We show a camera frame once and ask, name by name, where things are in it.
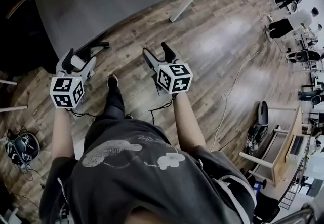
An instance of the black shoe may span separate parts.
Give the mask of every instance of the black shoe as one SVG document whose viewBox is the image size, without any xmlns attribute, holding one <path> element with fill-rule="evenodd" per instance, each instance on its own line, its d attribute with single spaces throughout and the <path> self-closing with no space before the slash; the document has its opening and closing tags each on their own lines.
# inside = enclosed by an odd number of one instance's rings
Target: black shoe
<svg viewBox="0 0 324 224">
<path fill-rule="evenodd" d="M 126 115 L 125 115 L 125 119 L 126 119 L 126 120 L 132 120 L 132 119 L 133 119 L 133 116 L 130 115 L 130 114 L 126 114 Z"/>
<path fill-rule="evenodd" d="M 114 74 L 111 74 L 110 76 L 108 76 L 108 78 L 107 78 L 107 86 L 109 88 L 118 87 L 118 85 L 119 85 L 119 83 L 118 83 L 117 76 L 115 76 Z"/>
</svg>

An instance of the white shirt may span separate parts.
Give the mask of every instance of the white shirt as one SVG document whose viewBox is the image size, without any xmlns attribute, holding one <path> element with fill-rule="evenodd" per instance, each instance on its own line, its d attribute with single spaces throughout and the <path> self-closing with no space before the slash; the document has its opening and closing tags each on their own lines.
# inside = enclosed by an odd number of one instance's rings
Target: white shirt
<svg viewBox="0 0 324 224">
<path fill-rule="evenodd" d="M 306 28 L 309 28 L 313 22 L 312 13 L 305 9 L 289 15 L 287 19 L 294 30 L 299 29 L 301 24 L 304 24 Z"/>
</svg>

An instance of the black chair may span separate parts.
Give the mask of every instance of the black chair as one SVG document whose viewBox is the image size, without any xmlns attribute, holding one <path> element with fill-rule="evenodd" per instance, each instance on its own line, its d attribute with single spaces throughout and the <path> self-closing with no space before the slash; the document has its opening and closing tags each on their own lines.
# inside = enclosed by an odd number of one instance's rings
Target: black chair
<svg viewBox="0 0 324 224">
<path fill-rule="evenodd" d="M 56 73 L 58 57 L 34 0 L 0 0 L 0 71 L 20 76 L 42 66 Z"/>
<path fill-rule="evenodd" d="M 279 201 L 259 192 L 257 206 L 254 209 L 254 224 L 271 223 L 279 214 Z"/>
</svg>

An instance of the white strap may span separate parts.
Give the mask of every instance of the white strap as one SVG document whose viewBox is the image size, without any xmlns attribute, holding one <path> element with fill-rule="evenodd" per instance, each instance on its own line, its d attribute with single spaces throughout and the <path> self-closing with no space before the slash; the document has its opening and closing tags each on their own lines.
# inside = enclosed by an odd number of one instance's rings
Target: white strap
<svg viewBox="0 0 324 224">
<path fill-rule="evenodd" d="M 254 202 L 254 208 L 255 208 L 255 207 L 257 206 L 257 198 L 256 198 L 256 196 L 255 196 L 255 193 L 254 193 L 252 187 L 249 186 L 249 185 L 248 185 L 246 182 L 244 182 L 242 179 L 237 178 L 236 176 L 233 176 L 233 175 L 225 175 L 225 176 L 223 176 L 222 178 L 220 178 L 219 180 L 220 180 L 220 181 L 223 181 L 223 180 L 228 179 L 228 178 L 230 178 L 230 179 L 232 179 L 232 180 L 238 182 L 239 184 L 241 184 L 241 185 L 242 185 L 242 186 L 243 186 L 243 187 L 248 191 L 248 193 L 251 195 L 251 197 L 252 197 L 252 199 L 253 199 L 253 202 Z"/>
<path fill-rule="evenodd" d="M 216 179 L 212 179 L 212 181 L 216 182 L 224 190 L 224 192 L 227 193 L 232 203 L 234 204 L 234 207 L 236 208 L 241 220 L 243 221 L 243 224 L 250 224 L 251 222 L 249 220 L 246 211 L 243 209 L 242 205 L 240 205 L 238 200 L 235 198 L 230 188 L 227 187 L 226 183 L 223 181 L 218 181 Z"/>
</svg>

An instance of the black pants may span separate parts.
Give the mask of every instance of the black pants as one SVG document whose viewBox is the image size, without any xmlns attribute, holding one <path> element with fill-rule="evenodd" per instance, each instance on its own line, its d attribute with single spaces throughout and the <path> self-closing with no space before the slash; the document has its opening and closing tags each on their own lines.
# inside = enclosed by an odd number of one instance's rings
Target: black pants
<svg viewBox="0 0 324 224">
<path fill-rule="evenodd" d="M 108 125 L 125 120 L 125 107 L 119 88 L 109 88 L 103 113 L 96 118 L 85 137 L 84 152 L 102 134 Z"/>
<path fill-rule="evenodd" d="M 279 8 L 282 9 L 284 7 L 286 7 L 287 5 L 289 5 L 290 3 L 292 3 L 294 0 L 276 0 L 275 2 L 278 4 L 278 3 L 281 3 L 283 2 Z"/>
<path fill-rule="evenodd" d="M 290 25 L 290 22 L 288 19 L 282 19 L 277 22 L 273 22 L 269 25 L 269 29 L 272 30 L 270 32 L 270 37 L 272 39 L 278 39 L 286 34 L 288 34 L 290 31 L 294 30 L 292 26 Z"/>
<path fill-rule="evenodd" d="M 315 91 L 310 91 L 310 92 L 301 92 L 300 100 L 302 101 L 311 101 L 311 99 L 319 95 L 323 90 L 315 90 Z"/>
</svg>

